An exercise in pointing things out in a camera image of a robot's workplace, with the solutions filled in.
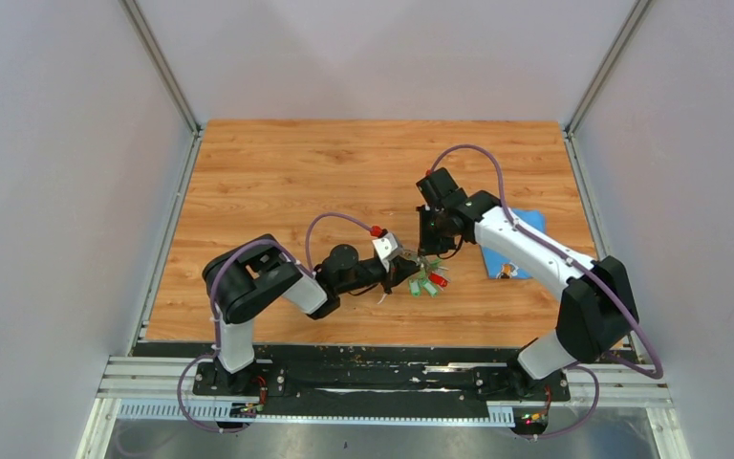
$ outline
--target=wood grain surface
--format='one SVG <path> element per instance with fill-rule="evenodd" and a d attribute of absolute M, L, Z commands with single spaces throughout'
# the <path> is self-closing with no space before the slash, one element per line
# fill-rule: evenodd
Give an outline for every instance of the wood grain surface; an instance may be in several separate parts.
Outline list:
<path fill-rule="evenodd" d="M 418 243 L 422 197 L 415 182 L 457 143 L 489 149 L 502 164 L 515 208 L 538 209 L 547 234 L 594 255 L 559 126 L 555 122 L 215 120 L 205 132 L 147 331 L 148 339 L 211 340 L 201 271 L 218 254 L 270 232 L 305 261 L 305 231 L 321 212 L 340 211 Z M 487 158 L 471 150 L 443 162 L 466 192 L 497 194 Z M 370 236 L 328 218 L 312 237 L 313 262 L 341 243 L 361 258 Z M 282 299 L 255 319 L 261 342 L 521 346 L 555 326 L 558 303 L 535 280 L 491 280 L 480 249 L 448 260 L 451 284 L 435 298 L 399 286 L 344 295 L 313 321 Z"/>

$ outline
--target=metal frame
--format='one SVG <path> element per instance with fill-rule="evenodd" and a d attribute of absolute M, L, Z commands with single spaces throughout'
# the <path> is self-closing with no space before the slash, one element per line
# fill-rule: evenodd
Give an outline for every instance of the metal frame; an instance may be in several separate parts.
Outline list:
<path fill-rule="evenodd" d="M 198 151 L 203 138 L 202 126 L 196 121 L 195 116 L 187 103 L 176 78 L 173 76 L 167 62 L 160 50 L 158 43 L 150 31 L 150 27 L 144 19 L 142 11 L 136 0 L 119 0 L 128 13 L 128 17 L 137 31 L 140 41 L 149 53 L 154 66 L 162 77 L 162 81 L 168 89 L 171 97 L 182 115 L 185 123 L 192 131 L 194 138 L 190 146 L 190 150 L 184 159 L 182 174 L 179 185 L 170 211 L 169 220 L 162 237 L 162 246 L 158 256 L 152 267 L 151 281 L 144 300 L 144 306 L 140 317 L 140 325 L 133 336 L 132 346 L 138 340 L 144 340 L 147 320 L 152 311 L 153 302 L 162 278 L 162 271 L 166 262 L 170 245 L 175 233 L 179 216 L 181 214 L 182 205 L 184 204 L 184 196 L 189 184 L 189 180 L 194 168 Z M 565 144 L 567 146 L 568 155 L 572 165 L 572 171 L 578 184 L 578 191 L 584 211 L 593 235 L 594 243 L 599 256 L 609 253 L 609 244 L 604 231 L 600 227 L 600 219 L 597 215 L 595 198 L 593 191 L 588 187 L 588 173 L 583 164 L 581 156 L 578 154 L 575 142 L 575 132 L 592 106 L 595 97 L 603 87 L 606 79 L 614 68 L 617 59 L 621 55 L 625 45 L 634 34 L 640 20 L 643 18 L 651 0 L 636 0 L 629 13 L 628 18 L 621 27 L 612 47 L 606 54 L 593 80 L 591 81 L 584 97 L 578 103 L 571 120 L 565 126 Z M 121 358 L 114 357 L 109 359 L 108 365 L 103 376 L 95 399 L 92 413 L 86 426 L 84 435 L 81 439 L 80 447 L 77 452 L 78 458 L 95 459 L 102 458 L 106 453 L 115 421 L 118 417 L 127 416 L 128 413 L 122 411 L 123 404 L 147 404 L 166 406 L 172 404 L 175 399 L 177 390 L 177 381 L 179 375 L 184 370 L 184 366 L 189 359 L 179 358 Z M 504 366 L 501 363 L 489 362 L 465 362 L 454 363 L 457 365 L 479 365 L 479 366 Z M 642 407 L 646 409 L 649 421 L 651 423 L 655 442 L 662 458 L 682 458 L 690 457 L 687 446 L 682 438 L 681 429 L 677 420 L 676 411 L 671 401 L 670 393 L 667 385 L 663 381 L 649 380 L 632 370 L 616 364 L 595 364 L 588 365 L 600 379 L 601 382 L 601 398 L 599 406 L 623 406 L 623 407 Z M 188 379 L 183 387 L 182 392 L 187 393 L 191 388 L 195 370 L 188 373 Z M 555 406 L 590 406 L 593 398 L 594 386 L 586 374 L 577 372 L 568 372 L 567 381 L 571 391 L 571 398 L 567 402 L 555 402 Z M 189 394 L 193 403 L 199 400 Z M 232 401 L 247 401 L 245 397 L 201 397 L 200 403 L 215 404 L 219 402 L 228 403 Z M 488 408 L 491 418 L 494 413 L 504 412 L 509 408 L 523 408 L 529 406 L 541 405 L 540 402 L 488 402 Z M 160 413 L 155 410 L 140 410 L 139 416 L 154 416 L 150 413 Z M 289 417 L 272 416 L 274 419 L 267 419 L 267 422 L 300 422 L 304 424 L 313 423 L 363 423 L 364 419 L 289 419 Z M 479 421 L 475 423 L 477 426 L 493 425 L 494 419 L 473 420 Z M 368 422 L 377 422 L 378 424 L 397 424 L 403 425 L 432 425 L 431 420 L 426 419 L 410 419 L 400 420 L 379 419 L 367 420 Z M 443 425 L 444 420 L 436 420 L 435 425 Z"/>

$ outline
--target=blue book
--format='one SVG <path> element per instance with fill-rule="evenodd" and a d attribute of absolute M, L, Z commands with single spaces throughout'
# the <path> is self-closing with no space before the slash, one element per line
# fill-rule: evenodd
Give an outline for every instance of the blue book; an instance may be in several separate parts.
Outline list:
<path fill-rule="evenodd" d="M 513 213 L 532 227 L 545 231 L 544 215 L 538 210 L 521 210 L 514 208 Z M 530 279 L 525 270 L 511 263 L 504 255 L 483 247 L 483 259 L 486 261 L 486 270 L 491 279 Z"/>

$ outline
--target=black cable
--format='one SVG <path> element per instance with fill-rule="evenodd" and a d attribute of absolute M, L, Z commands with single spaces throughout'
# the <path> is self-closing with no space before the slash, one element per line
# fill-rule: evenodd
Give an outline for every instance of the black cable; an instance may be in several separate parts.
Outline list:
<path fill-rule="evenodd" d="M 442 257 L 442 256 L 438 255 L 438 258 L 440 258 L 441 260 L 447 260 L 447 259 L 451 258 L 452 256 L 456 255 L 456 254 L 457 254 L 457 252 L 458 252 L 458 251 L 460 251 L 460 249 L 461 249 L 462 247 L 463 247 L 463 237 L 462 237 L 462 236 L 460 236 L 460 242 L 458 242 L 458 243 L 457 243 L 457 249 L 455 249 L 455 250 L 454 250 L 454 251 L 453 251 L 453 252 L 452 252 L 452 253 L 451 253 L 450 255 L 448 255 L 447 257 Z"/>
<path fill-rule="evenodd" d="M 378 284 L 373 284 L 373 285 L 371 285 L 370 287 L 367 287 L 366 289 L 362 290 L 361 292 L 358 292 L 357 294 L 354 294 L 353 292 L 348 292 L 348 294 L 349 294 L 349 295 L 353 295 L 353 296 L 360 296 L 360 295 L 364 295 L 364 294 L 366 294 L 367 292 L 370 292 L 371 290 L 375 289 L 375 288 L 376 288 L 377 286 L 378 286 Z"/>

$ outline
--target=green object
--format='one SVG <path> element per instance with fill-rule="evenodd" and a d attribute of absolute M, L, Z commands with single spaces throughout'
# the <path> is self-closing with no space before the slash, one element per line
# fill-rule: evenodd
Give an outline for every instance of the green object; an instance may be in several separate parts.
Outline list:
<path fill-rule="evenodd" d="M 422 282 L 423 288 L 431 295 L 431 296 L 437 296 L 438 295 L 438 288 L 435 287 L 435 284 L 429 282 L 428 280 L 425 280 Z"/>
<path fill-rule="evenodd" d="M 409 292 L 412 293 L 412 296 L 421 296 L 421 285 L 418 284 L 417 280 L 409 281 Z"/>

